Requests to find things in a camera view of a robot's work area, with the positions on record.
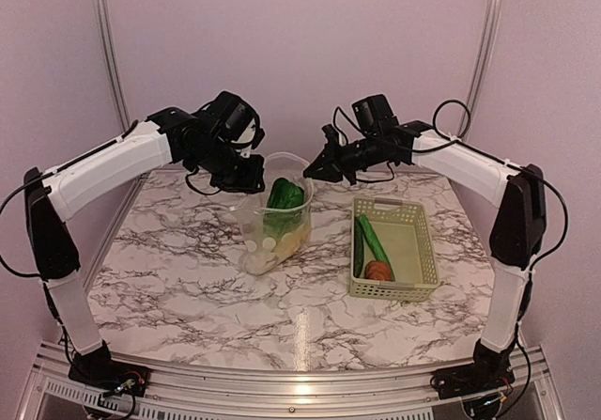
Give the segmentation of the green white bok choy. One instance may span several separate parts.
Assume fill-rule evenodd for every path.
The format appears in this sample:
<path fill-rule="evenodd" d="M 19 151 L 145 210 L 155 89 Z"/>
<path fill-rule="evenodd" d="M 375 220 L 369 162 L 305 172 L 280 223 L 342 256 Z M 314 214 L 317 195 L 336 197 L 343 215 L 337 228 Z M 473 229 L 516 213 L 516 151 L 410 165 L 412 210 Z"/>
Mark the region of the green white bok choy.
<path fill-rule="evenodd" d="M 283 262 L 273 249 L 285 233 L 306 224 L 303 208 L 305 198 L 305 190 L 287 178 L 279 177 L 272 183 L 266 207 L 259 214 L 250 215 L 260 222 L 243 225 L 243 229 L 252 235 L 244 242 L 247 253 L 241 260 L 241 266 L 246 272 L 263 274 Z"/>

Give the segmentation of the clear zip top bag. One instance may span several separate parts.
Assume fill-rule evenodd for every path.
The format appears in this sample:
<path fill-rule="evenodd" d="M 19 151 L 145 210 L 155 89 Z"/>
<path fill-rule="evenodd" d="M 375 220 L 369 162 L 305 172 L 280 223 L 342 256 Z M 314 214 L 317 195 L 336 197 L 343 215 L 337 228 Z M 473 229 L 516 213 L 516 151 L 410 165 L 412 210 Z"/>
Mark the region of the clear zip top bag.
<path fill-rule="evenodd" d="M 244 244 L 239 268 L 261 275 L 292 257 L 311 234 L 314 183 L 303 176 L 308 163 L 289 152 L 265 160 L 266 189 L 231 209 Z"/>

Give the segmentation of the yellow lemon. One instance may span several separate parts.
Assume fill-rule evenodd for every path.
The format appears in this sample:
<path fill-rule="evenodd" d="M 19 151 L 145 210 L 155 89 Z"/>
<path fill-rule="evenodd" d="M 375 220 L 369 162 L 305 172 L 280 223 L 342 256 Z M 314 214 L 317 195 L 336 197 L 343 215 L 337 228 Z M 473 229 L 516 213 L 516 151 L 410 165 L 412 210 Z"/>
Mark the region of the yellow lemon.
<path fill-rule="evenodd" d="M 310 233 L 311 227 L 308 224 L 304 224 L 293 231 L 285 233 L 278 241 L 273 252 L 279 259 L 286 260 L 293 256 L 308 241 Z"/>

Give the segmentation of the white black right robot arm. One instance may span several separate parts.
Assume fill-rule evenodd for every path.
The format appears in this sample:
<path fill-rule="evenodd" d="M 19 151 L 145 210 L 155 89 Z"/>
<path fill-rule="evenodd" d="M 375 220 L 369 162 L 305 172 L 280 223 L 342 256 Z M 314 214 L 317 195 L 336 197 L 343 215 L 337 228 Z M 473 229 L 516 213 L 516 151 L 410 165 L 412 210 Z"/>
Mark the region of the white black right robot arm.
<path fill-rule="evenodd" d="M 547 227 L 542 171 L 487 156 L 433 124 L 399 123 L 382 94 L 356 101 L 352 110 L 362 139 L 344 145 L 334 126 L 324 126 L 326 144 L 304 169 L 306 178 L 355 184 L 358 171 L 376 164 L 416 165 L 472 190 L 496 209 L 489 236 L 494 284 L 485 328 L 471 363 L 440 369 L 434 381 L 442 397 L 501 384 L 511 375 L 509 357 L 530 304 L 532 265 Z"/>

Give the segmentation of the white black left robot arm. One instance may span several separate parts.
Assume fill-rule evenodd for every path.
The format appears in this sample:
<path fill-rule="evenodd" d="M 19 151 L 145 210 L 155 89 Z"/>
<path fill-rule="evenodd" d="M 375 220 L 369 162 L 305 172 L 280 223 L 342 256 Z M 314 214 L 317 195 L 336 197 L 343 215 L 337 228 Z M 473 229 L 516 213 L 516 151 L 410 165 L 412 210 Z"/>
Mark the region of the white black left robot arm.
<path fill-rule="evenodd" d="M 147 368 L 115 359 L 88 300 L 79 247 L 87 211 L 133 180 L 159 168 L 203 170 L 222 193 L 265 189 L 264 159 L 255 153 L 265 136 L 260 115 L 229 91 L 189 113 L 166 107 L 76 158 L 23 178 L 26 232 L 37 275 L 54 320 L 68 341 L 69 378 L 112 389 L 142 387 Z"/>

